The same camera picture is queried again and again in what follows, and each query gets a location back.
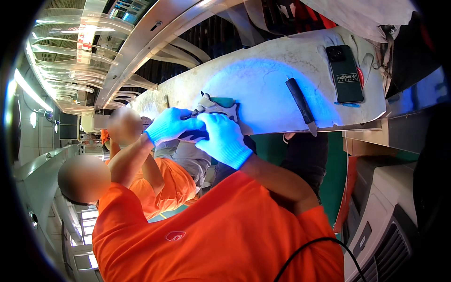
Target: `black hair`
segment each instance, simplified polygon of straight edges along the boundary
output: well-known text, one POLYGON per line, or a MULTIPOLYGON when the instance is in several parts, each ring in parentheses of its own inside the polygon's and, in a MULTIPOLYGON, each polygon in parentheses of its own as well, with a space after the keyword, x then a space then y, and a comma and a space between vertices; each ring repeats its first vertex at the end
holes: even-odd
POLYGON ((63 195, 63 197, 66 200, 68 200, 69 202, 71 202, 73 204, 76 204, 79 206, 87 206, 88 203, 80 203, 80 202, 74 201, 71 198, 69 198, 68 196, 66 196, 63 192, 64 190, 65 191, 75 191, 75 184, 70 179, 70 176, 69 176, 69 168, 70 168, 70 164, 68 164, 66 162, 60 167, 60 170, 58 171, 58 186, 60 187, 61 194, 63 195))
POLYGON ((79 206, 89 205, 88 203, 79 203, 79 202, 75 202, 74 200, 69 199, 66 195, 64 195, 63 191, 61 191, 61 195, 63 195, 64 199, 68 200, 69 202, 73 203, 74 205, 79 205, 79 206))

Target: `worktable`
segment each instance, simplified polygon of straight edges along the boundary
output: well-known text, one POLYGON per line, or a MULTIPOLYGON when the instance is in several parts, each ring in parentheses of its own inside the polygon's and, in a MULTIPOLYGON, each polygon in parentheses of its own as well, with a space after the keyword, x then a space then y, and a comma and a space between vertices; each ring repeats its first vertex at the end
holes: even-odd
POLYGON ((240 103, 244 135, 307 130, 285 81, 295 78, 304 92, 318 131, 368 123, 386 111, 382 76, 374 47, 342 27, 317 30, 270 40, 203 63, 179 74, 157 90, 131 102, 140 115, 155 118, 171 107, 194 109, 201 91, 212 97, 231 97, 240 103), (336 105, 336 91, 325 48, 349 45, 364 76, 360 107, 336 105))

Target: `white cloth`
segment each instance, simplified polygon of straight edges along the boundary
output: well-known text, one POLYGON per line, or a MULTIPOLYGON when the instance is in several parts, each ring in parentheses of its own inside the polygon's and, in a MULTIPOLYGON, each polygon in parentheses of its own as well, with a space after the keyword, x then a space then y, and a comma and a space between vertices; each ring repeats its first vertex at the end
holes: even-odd
POLYGON ((408 24, 415 7, 409 0, 302 0, 304 4, 352 33, 387 43, 380 25, 408 24))

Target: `black pants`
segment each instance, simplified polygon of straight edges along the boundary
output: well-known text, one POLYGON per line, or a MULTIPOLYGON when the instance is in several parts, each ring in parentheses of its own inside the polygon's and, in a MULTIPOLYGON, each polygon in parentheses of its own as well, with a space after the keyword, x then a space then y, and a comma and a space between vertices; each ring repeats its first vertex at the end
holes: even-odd
MULTIPOLYGON (((257 153, 255 141, 249 136, 244 137, 244 144, 255 154, 257 153)), ((318 133, 317 137, 311 133, 297 133, 288 141, 285 159, 280 165, 304 179, 312 187, 319 203, 321 203, 319 186, 326 175, 328 151, 329 137, 326 132, 318 133)), ((234 168, 219 162, 215 168, 215 180, 211 187, 216 186, 234 172, 236 172, 234 168)))

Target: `shoe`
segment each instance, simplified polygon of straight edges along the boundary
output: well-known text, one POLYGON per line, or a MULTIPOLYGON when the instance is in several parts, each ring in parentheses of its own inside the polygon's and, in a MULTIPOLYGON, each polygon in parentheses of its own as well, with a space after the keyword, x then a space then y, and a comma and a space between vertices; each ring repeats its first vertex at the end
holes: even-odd
MULTIPOLYGON (((230 120, 238 123, 238 106, 239 103, 235 103, 232 98, 214 97, 211 98, 208 93, 201 91, 202 99, 199 101, 198 106, 194 109, 188 118, 196 118, 200 113, 207 114, 221 114, 226 115, 230 120)), ((183 132, 177 139, 186 142, 197 143, 202 139, 208 140, 208 132, 206 127, 199 130, 189 130, 183 132)))
POLYGON ((196 117, 200 113, 208 114, 222 114, 226 115, 229 119, 238 123, 238 103, 232 98, 211 98, 208 93, 201 91, 202 99, 199 101, 198 106, 191 113, 191 117, 196 117))

